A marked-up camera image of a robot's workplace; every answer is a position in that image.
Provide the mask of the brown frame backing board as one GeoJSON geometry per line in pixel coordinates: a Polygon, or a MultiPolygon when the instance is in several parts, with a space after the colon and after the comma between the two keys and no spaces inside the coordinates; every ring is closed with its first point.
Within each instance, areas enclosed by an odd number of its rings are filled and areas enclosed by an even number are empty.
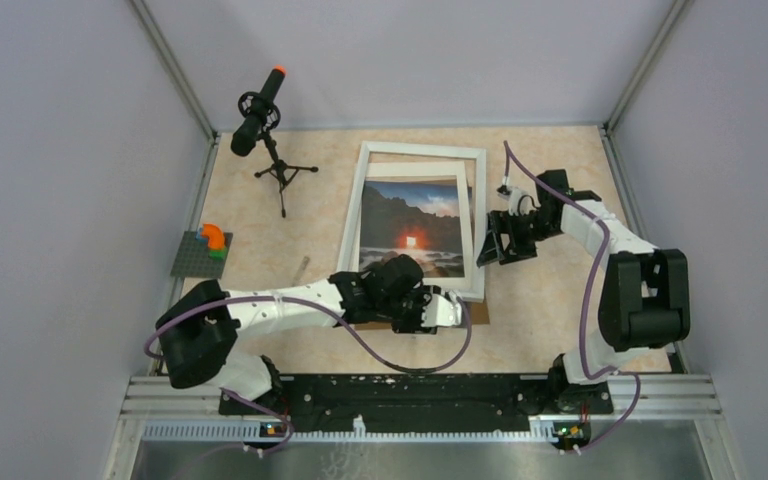
{"type": "MultiPolygon", "coordinates": [[[[470,314],[471,323],[473,325],[489,325],[489,308],[486,302],[476,303],[467,302],[467,307],[470,314]]],[[[390,323],[382,322],[370,322],[364,324],[352,324],[352,327],[358,331],[366,330],[386,330],[391,331],[392,326],[390,323]]]]}

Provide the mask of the white picture frame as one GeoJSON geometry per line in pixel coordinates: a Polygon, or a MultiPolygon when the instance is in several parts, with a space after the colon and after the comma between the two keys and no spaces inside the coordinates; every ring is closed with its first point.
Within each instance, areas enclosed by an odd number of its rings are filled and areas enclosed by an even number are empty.
{"type": "Polygon", "coordinates": [[[485,299],[485,270],[476,265],[476,256],[481,250],[481,244],[484,241],[487,231],[487,152],[483,148],[364,140],[360,145],[360,153],[356,163],[336,270],[356,270],[355,267],[351,266],[352,260],[354,259],[354,240],[355,234],[359,231],[363,183],[366,178],[372,174],[372,168],[368,166],[369,157],[372,153],[451,158],[462,161],[473,161],[475,163],[475,179],[472,189],[474,205],[471,208],[474,217],[474,258],[472,260],[465,260],[465,272],[468,274],[467,285],[464,287],[446,286],[446,289],[459,292],[461,297],[466,301],[482,302],[485,299]]]}

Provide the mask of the volcano photo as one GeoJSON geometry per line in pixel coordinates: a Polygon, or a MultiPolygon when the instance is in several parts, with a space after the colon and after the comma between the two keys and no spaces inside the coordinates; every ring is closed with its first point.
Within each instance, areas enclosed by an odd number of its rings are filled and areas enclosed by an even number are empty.
{"type": "Polygon", "coordinates": [[[457,178],[367,180],[360,206],[358,267],[404,254],[426,279],[466,276],[457,178]]]}

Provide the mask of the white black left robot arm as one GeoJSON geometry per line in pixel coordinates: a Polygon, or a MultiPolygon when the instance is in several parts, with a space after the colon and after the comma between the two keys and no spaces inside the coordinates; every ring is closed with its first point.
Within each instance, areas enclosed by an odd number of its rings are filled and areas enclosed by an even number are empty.
{"type": "Polygon", "coordinates": [[[265,292],[202,281],[157,320],[153,339],[172,388],[229,389],[263,414],[279,404],[277,372],[268,358],[235,350],[239,340],[369,323],[388,324],[400,334],[435,333],[461,320],[456,297],[425,284],[419,264],[401,254],[362,272],[336,272],[307,285],[265,292]]]}

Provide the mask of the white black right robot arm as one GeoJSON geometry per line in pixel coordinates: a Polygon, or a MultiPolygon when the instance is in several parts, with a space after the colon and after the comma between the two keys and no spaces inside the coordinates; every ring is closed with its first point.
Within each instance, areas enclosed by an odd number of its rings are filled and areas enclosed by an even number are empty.
{"type": "Polygon", "coordinates": [[[586,386],[604,382],[639,355],[688,336],[688,261],[680,250],[661,249],[633,233],[596,193],[571,188],[563,169],[538,175],[535,185],[535,197],[507,180],[498,187],[507,207],[488,213],[476,264],[531,259],[538,242],[566,234],[603,271],[597,330],[581,332],[578,346],[559,355],[548,373],[549,404],[572,412],[586,400],[586,386]]]}

